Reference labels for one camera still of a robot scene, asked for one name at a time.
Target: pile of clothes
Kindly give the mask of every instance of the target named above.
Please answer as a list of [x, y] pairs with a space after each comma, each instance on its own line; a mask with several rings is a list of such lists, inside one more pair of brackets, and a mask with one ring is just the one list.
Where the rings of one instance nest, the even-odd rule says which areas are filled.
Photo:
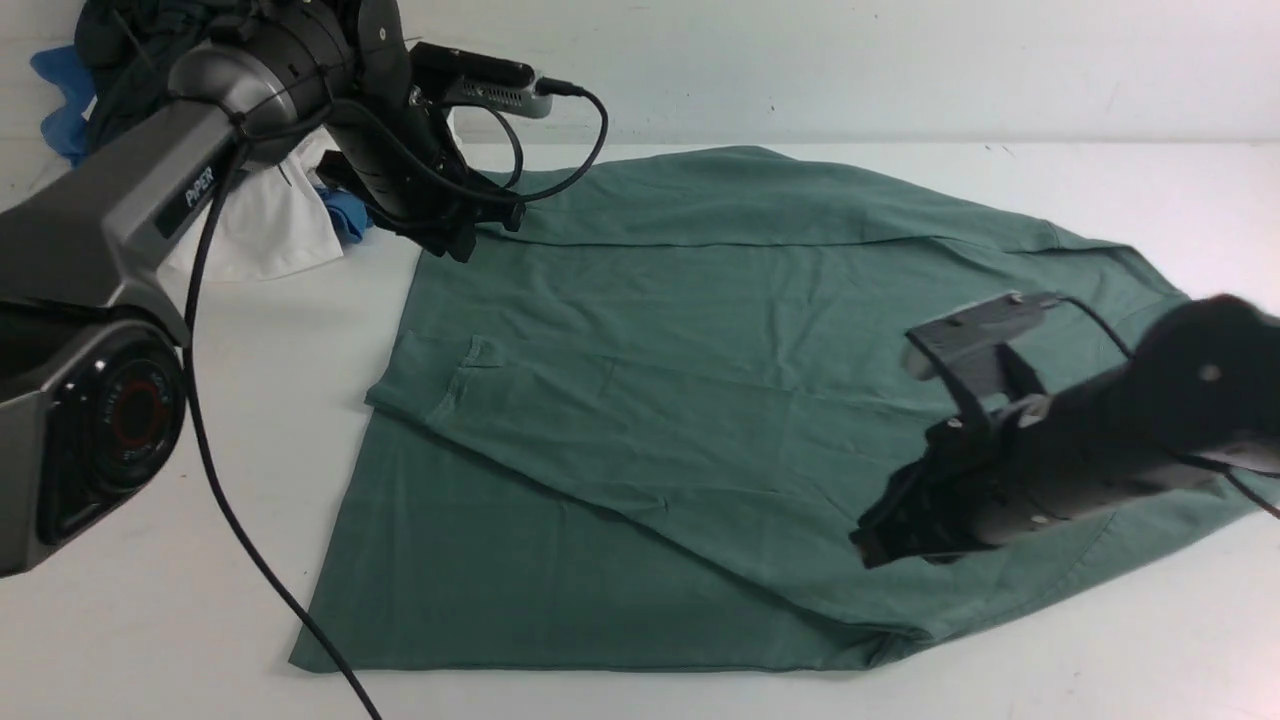
[[[246, 0], [88, 0], [73, 45], [37, 53], [31, 65], [56, 85], [65, 105], [41, 123], [49, 146], [78, 167], [95, 151], [170, 101], [168, 76], [184, 53], [207, 40], [215, 18], [242, 14]], [[315, 167], [337, 146], [324, 129], [271, 170], [232, 193], [210, 250], [210, 281], [271, 279], [342, 258], [372, 227], [364, 204], [324, 187]], [[204, 219], [174, 247], [166, 265], [189, 272]]]

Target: black robotic arm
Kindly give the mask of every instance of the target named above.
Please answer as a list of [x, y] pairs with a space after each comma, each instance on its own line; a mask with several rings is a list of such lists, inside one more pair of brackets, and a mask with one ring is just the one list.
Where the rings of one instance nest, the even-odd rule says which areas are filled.
[[[1123, 365], [1048, 393], [1007, 343], [1064, 302], [1078, 301], [1011, 293], [908, 333], [908, 370], [941, 378], [959, 414], [859, 519], [850, 539], [868, 568], [952, 562], [1220, 474], [1238, 483], [1233, 468], [1280, 473], [1275, 318], [1231, 296], [1188, 302]], [[1010, 402], [988, 414], [993, 395]]]

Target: white cloth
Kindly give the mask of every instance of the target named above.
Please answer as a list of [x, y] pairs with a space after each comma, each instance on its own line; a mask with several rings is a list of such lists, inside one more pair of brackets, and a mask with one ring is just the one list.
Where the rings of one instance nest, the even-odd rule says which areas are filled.
[[[278, 167], [253, 173], [232, 192], [209, 247], [206, 281], [268, 281], [342, 258], [329, 213], [307, 177], [324, 151], [335, 149], [328, 132], [316, 131]], [[168, 268], [191, 274], [207, 217], [206, 209], [178, 241]]]

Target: robotic arm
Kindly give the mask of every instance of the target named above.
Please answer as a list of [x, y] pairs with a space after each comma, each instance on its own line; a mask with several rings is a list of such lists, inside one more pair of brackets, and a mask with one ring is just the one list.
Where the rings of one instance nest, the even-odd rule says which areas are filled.
[[552, 95], [585, 94], [520, 63], [411, 54], [394, 0], [251, 4], [174, 65], [173, 102], [0, 215], [0, 577], [119, 507], [173, 452], [191, 333], [155, 270], [229, 176], [279, 163], [323, 122], [342, 149], [326, 182], [466, 261], [476, 223], [518, 229], [530, 197], [467, 168], [447, 108], [536, 118]]
[[[954, 562], [1231, 468], [1280, 473], [1280, 320], [1230, 296], [1189, 302], [1125, 364], [1050, 395], [1007, 343], [1064, 302], [1078, 304], [1011, 293], [908, 332], [906, 369], [941, 378], [959, 414], [859, 519], [865, 566]], [[988, 414], [992, 395], [1010, 402]]]

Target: gray robotic arm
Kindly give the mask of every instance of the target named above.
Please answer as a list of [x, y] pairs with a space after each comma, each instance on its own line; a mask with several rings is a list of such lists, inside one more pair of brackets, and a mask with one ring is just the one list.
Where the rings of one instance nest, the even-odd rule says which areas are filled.
[[0, 214], [0, 577], [119, 507], [172, 454], [191, 332], [155, 270], [216, 187], [323, 123], [342, 150], [326, 179], [380, 227], [466, 261], [476, 223], [515, 231], [527, 197], [467, 168], [444, 108], [502, 97], [497, 110], [540, 117], [576, 88], [540, 82], [520, 63], [411, 56], [394, 0], [253, 3], [174, 65], [170, 104]]

